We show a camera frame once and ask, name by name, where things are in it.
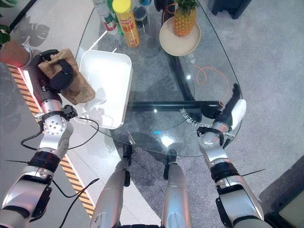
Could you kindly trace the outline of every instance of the glass tabletop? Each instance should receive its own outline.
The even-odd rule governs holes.
[[[138,5],[133,0],[133,7]],[[127,46],[124,36],[114,31],[107,32],[93,48],[126,54],[133,67],[123,125],[115,130],[100,128],[99,131],[148,151],[202,156],[196,130],[199,126],[211,127],[214,113],[228,102],[233,84],[238,80],[201,6],[196,9],[200,42],[191,53],[181,57],[166,53],[159,42],[162,23],[173,15],[157,11],[153,1],[145,8],[148,23],[138,28],[137,47]],[[104,31],[94,9],[78,48],[78,64]],[[236,135],[239,128],[230,133]]]

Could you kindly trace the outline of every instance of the bottle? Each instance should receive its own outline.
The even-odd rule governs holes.
[[[120,24],[119,24],[119,21],[118,21],[118,18],[117,18],[117,15],[115,14],[114,12],[114,9],[113,9],[113,6],[112,6],[112,3],[113,3],[113,0],[107,0],[106,1],[106,4],[110,10],[110,13],[112,14],[112,17],[114,18],[114,21],[115,21],[115,24],[117,26],[117,31],[120,35],[124,35],[123,31],[122,31],[122,28],[120,27]]]
[[[131,8],[131,0],[113,0],[112,6],[119,20],[127,45],[136,47],[139,44],[139,36]]]
[[[106,0],[93,0],[94,7],[104,24],[107,31],[113,31],[116,24],[110,10],[106,4]]]

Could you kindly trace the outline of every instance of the striped floor tape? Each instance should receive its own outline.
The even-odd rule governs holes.
[[[38,108],[38,106],[36,105],[31,93],[29,92],[19,70],[15,66],[12,66],[12,65],[8,65],[8,67],[9,67],[9,70],[11,72],[13,79],[15,80],[15,82],[17,84],[17,87],[19,88],[19,91],[21,92],[21,94],[25,100],[25,103],[28,105],[28,108],[32,112],[33,116],[40,113],[41,111]],[[75,170],[73,164],[71,163],[68,155],[65,155],[65,157],[61,160],[60,165],[61,165],[63,171],[65,172],[66,177],[70,181],[73,189],[76,192],[79,192],[81,189],[83,189],[85,187],[83,182],[79,178],[79,175],[78,175],[77,171]],[[79,197],[79,199],[91,219],[94,209],[95,209],[95,205],[94,205],[91,197],[89,196],[88,192],[85,191],[84,193],[82,193],[81,196]]]

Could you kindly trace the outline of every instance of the pineapple leaves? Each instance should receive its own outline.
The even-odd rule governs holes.
[[[179,8],[182,9],[182,11],[190,14],[190,10],[200,6],[196,0],[175,0],[175,3],[178,4]]]
[[[199,7],[200,5],[197,3],[197,2],[194,2],[193,4],[192,4],[192,7]]]

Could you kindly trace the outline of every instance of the green bottle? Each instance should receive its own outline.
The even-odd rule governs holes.
[[[123,31],[122,31],[122,28],[120,27],[120,24],[119,24],[119,21],[118,21],[118,18],[114,12],[114,9],[113,9],[113,6],[112,6],[112,3],[113,3],[113,0],[106,0],[106,4],[108,5],[108,8],[110,10],[110,13],[112,14],[113,18],[114,18],[114,21],[116,23],[116,26],[117,26],[117,31],[120,35],[124,35]]]

